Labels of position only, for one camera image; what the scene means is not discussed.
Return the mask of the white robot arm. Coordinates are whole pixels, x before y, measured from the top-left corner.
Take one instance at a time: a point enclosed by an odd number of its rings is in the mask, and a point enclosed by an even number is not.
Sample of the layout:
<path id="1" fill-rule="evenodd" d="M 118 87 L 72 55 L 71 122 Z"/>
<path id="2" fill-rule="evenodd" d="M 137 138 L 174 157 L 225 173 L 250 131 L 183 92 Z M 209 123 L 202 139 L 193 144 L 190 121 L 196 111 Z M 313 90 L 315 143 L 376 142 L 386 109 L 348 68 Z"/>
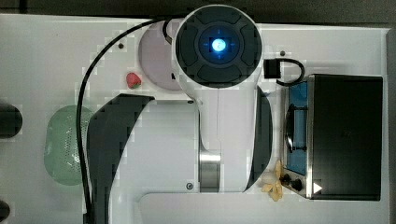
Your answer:
<path id="1" fill-rule="evenodd" d="M 91 118 L 89 224 L 142 224 L 151 193 L 249 189 L 271 155 L 269 103 L 258 86 L 264 45 L 241 10 L 212 5 L 177 27 L 169 55 L 178 100 L 120 94 Z"/>

